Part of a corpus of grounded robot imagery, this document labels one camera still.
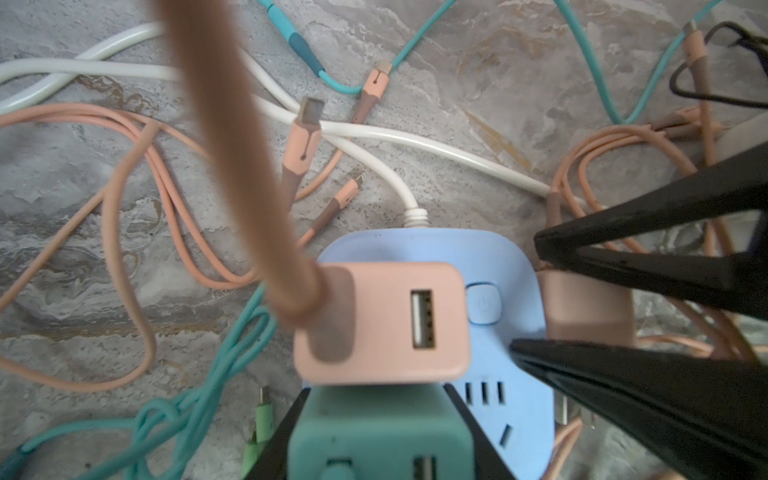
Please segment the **blue power strip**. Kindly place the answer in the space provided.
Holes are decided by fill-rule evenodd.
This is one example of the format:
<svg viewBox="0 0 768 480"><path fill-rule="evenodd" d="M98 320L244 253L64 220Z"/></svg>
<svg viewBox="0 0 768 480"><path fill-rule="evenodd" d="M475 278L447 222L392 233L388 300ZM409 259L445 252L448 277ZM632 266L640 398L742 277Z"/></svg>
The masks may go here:
<svg viewBox="0 0 768 480"><path fill-rule="evenodd" d="M481 230L370 230L335 240L319 259L454 266L465 282L472 359L453 386L507 471L517 479L543 476L554 442L553 392L509 354L515 339L546 336L538 280L517 245Z"/></svg>

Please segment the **pink usb charger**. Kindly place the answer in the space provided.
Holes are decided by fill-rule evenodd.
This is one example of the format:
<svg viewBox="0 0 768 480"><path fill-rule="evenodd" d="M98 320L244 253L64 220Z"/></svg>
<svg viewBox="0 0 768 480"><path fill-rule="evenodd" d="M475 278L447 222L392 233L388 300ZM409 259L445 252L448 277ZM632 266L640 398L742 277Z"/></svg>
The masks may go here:
<svg viewBox="0 0 768 480"><path fill-rule="evenodd" d="M323 263L330 304L294 336L294 364L317 385L456 380L469 368L465 284L442 262Z"/></svg>
<svg viewBox="0 0 768 480"><path fill-rule="evenodd" d="M634 344L630 289L560 270L542 270L536 276L549 339L625 347Z"/></svg>

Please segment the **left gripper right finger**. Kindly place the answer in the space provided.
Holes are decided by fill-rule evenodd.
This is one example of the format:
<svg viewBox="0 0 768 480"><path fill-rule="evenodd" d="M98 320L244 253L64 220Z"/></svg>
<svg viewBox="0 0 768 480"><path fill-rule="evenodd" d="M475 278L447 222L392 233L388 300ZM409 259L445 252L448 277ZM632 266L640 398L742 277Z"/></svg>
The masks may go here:
<svg viewBox="0 0 768 480"><path fill-rule="evenodd" d="M472 434L474 441L475 479L515 480L515 476L504 464L456 388L446 383L444 389Z"/></svg>

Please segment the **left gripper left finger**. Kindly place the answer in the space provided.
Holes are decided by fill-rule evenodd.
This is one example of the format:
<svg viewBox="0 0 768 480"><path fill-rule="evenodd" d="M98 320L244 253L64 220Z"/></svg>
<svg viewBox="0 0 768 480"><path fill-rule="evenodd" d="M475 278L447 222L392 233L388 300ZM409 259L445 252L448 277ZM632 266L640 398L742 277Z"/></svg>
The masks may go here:
<svg viewBox="0 0 768 480"><path fill-rule="evenodd" d="M291 405L276 432L266 443L264 452L246 475L247 480L285 480L288 478L288 446L291 434L309 396L310 389L304 388Z"/></svg>

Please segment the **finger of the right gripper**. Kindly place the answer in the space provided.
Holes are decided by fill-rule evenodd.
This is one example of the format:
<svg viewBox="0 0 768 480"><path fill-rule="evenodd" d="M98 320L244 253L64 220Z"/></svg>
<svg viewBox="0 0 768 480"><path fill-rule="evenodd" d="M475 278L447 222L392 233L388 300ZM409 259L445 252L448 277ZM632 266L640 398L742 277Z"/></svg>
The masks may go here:
<svg viewBox="0 0 768 480"><path fill-rule="evenodd" d="M764 364L531 339L510 355L688 479L767 476Z"/></svg>
<svg viewBox="0 0 768 480"><path fill-rule="evenodd" d="M538 232L556 267L708 307L767 315L767 148Z"/></svg>

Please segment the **pink USB charger front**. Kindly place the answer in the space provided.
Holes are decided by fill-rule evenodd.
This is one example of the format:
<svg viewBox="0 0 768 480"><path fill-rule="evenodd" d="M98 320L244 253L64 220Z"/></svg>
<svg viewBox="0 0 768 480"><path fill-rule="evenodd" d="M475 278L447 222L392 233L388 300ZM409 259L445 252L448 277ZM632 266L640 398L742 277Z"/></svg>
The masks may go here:
<svg viewBox="0 0 768 480"><path fill-rule="evenodd" d="M542 270L536 276L549 339L625 347L634 344L630 289L560 270Z"/></svg>

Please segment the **teal charger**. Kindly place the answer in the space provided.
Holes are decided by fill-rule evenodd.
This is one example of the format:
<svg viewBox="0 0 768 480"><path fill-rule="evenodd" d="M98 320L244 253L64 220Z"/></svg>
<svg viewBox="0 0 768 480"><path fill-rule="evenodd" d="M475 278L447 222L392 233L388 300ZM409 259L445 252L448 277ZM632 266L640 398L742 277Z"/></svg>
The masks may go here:
<svg viewBox="0 0 768 480"><path fill-rule="evenodd" d="M470 428L440 384L315 386L291 433L290 479L472 479Z"/></svg>

